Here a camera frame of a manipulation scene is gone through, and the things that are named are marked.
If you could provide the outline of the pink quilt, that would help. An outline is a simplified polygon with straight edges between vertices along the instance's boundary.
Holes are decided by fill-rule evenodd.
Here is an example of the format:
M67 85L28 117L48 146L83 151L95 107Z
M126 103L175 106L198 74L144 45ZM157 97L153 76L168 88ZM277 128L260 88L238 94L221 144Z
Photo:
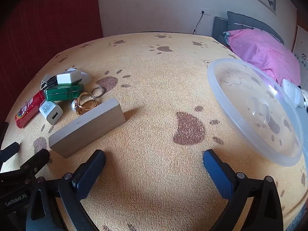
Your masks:
M224 32L228 46L243 61L259 68L277 84L300 85L300 66L293 53L268 32L240 29Z

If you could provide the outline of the white pillow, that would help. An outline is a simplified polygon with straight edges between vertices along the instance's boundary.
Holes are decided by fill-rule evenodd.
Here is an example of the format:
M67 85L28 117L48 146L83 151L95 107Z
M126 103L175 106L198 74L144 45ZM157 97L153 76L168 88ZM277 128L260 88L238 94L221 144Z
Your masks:
M307 109L307 90L302 90L286 79L282 80L281 87L294 104L294 107Z

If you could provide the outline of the green bottle-shaped tin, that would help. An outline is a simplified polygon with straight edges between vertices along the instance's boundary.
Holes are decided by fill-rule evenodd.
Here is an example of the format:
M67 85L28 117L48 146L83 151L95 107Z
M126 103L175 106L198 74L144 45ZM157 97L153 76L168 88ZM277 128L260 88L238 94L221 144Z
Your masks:
M56 85L45 90L47 101L68 101L81 95L84 90L83 84Z

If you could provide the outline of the white rectangular foam block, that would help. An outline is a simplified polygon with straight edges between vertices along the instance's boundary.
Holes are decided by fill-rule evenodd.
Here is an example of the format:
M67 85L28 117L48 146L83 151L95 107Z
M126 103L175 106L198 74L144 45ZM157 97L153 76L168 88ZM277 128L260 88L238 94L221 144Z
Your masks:
M79 81L83 85L91 82L91 76L88 73L80 71L79 69L70 68L64 73L67 77L68 84L73 84Z

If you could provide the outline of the wall power socket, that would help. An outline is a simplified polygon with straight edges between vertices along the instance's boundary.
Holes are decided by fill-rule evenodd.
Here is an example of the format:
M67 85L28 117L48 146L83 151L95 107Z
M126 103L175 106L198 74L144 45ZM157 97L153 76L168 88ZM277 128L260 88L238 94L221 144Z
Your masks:
M201 10L201 14L210 16L211 15L211 11L208 10L208 9L203 9L203 10Z

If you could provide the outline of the gold ring keychain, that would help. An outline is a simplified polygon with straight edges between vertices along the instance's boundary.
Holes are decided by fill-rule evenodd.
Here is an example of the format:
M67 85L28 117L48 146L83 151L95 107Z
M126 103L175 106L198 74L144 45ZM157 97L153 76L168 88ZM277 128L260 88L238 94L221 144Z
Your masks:
M98 99L106 92L106 88L98 86L91 91L83 91L71 103L71 109L77 115L83 115L99 105Z

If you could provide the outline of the zebra striped triangular block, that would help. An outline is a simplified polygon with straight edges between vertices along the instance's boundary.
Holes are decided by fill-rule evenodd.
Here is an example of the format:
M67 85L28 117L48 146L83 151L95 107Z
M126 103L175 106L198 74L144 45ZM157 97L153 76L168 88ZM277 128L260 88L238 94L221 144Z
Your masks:
M56 75L50 75L50 74L46 74L43 79L41 80L41 90L45 90L49 87L53 87L58 85L57 83L57 76Z

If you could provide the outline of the clear plastic bowl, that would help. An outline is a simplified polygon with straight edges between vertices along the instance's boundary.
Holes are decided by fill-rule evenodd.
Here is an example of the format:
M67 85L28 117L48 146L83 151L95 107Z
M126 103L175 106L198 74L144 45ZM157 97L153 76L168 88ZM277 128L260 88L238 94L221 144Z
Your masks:
M214 60L207 78L229 125L251 149L284 167L299 162L304 145L300 117L272 78L239 59Z

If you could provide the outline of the light wooden block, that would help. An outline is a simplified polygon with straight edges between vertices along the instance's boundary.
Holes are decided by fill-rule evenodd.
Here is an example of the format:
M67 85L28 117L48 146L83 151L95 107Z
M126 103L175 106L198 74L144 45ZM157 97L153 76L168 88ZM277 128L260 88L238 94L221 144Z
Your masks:
M125 122L118 100L111 98L52 134L49 147L67 158Z

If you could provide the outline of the grey bed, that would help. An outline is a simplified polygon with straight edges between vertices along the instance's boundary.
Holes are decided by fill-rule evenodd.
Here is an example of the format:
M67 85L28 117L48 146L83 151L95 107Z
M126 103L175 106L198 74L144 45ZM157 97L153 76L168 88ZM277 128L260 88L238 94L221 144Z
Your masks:
M235 54L267 48L280 47L284 40L272 27L252 17L227 12L227 19L215 17L212 38L222 49Z

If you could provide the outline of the white wardrobe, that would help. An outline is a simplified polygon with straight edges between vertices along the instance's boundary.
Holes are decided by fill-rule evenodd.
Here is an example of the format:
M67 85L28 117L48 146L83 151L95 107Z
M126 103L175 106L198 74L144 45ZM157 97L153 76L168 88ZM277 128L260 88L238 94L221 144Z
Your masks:
M297 26L295 45L293 54L297 58L300 65L301 89L307 90L307 75L308 75L308 34L300 26Z

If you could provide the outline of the red curtain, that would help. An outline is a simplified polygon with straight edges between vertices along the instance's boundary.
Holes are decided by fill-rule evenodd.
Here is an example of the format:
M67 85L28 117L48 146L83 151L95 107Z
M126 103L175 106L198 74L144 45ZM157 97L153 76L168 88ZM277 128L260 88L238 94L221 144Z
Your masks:
M1 23L1 121L52 57L102 36L98 0L20 0Z

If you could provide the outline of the white usb charger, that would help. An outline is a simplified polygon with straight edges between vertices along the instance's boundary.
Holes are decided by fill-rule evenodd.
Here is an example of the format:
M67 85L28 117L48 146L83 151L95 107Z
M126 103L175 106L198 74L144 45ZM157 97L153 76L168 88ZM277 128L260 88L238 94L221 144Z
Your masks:
M62 108L52 101L44 101L39 111L50 125L55 125L63 115Z

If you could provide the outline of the yellow paw print blanket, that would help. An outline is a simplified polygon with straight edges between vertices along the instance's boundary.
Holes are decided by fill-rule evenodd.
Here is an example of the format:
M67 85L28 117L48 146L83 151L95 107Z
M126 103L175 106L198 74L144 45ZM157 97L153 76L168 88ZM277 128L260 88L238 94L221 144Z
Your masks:
M53 56L35 74L8 115L3 146L20 151L3 166L19 168L50 135L77 118L69 102L55 126L37 114L23 129L15 115L37 93L46 74L69 68L88 73L88 91L106 93L98 101L119 101L126 122L63 158L54 151L40 171L46 179L73 172L101 149L106 165L85 210L99 230L209 230L225 208L204 168L203 153L213 149L235 171L250 178L275 179L284 225L293 224L307 200L304 159L283 167L255 153L233 131L209 87L207 67L215 59L236 58L210 37L135 33L87 42Z

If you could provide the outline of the red cylindrical can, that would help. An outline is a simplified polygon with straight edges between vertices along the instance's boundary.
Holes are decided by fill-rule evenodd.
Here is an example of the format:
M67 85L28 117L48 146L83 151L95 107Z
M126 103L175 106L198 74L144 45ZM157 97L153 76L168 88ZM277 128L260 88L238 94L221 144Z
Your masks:
M24 126L39 112L39 108L44 101L44 91L40 90L15 115L17 127L20 129L24 128Z

